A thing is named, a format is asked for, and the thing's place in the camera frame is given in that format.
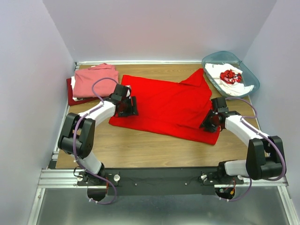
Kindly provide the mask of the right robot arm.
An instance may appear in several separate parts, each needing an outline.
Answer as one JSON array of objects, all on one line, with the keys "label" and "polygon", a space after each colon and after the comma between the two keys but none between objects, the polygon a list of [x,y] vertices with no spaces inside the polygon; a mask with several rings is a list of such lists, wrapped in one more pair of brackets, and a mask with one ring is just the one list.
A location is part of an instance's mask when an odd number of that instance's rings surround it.
[{"label": "right robot arm", "polygon": [[217,181],[225,184],[233,176],[269,181],[284,177],[286,163],[282,139],[255,128],[245,116],[229,110],[226,102],[225,97],[212,99],[212,109],[200,127],[210,133],[224,129],[230,131],[247,146],[247,157],[245,160],[220,162],[215,173]]}]

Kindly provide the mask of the bright red t-shirt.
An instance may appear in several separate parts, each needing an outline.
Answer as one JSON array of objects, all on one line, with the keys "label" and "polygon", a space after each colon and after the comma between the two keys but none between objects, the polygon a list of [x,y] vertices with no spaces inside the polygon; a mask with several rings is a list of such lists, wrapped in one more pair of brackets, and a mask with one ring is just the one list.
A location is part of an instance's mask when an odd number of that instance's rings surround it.
[{"label": "bright red t-shirt", "polygon": [[124,75],[137,101],[137,116],[112,117],[112,126],[170,135],[190,141],[216,144],[219,131],[210,133],[201,124],[211,109],[212,92],[203,76],[195,71],[181,82]]}]

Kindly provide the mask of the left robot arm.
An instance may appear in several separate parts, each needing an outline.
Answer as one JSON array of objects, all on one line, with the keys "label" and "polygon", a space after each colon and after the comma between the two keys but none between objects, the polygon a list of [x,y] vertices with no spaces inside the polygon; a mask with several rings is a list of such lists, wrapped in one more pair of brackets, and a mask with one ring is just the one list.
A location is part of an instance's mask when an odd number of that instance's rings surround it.
[{"label": "left robot arm", "polygon": [[58,139],[58,148],[73,155],[75,162],[88,172],[88,180],[99,185],[105,177],[105,166],[92,152],[95,129],[104,120],[117,116],[137,116],[136,97],[131,96],[131,86],[117,84],[114,92],[93,108],[65,117]]}]

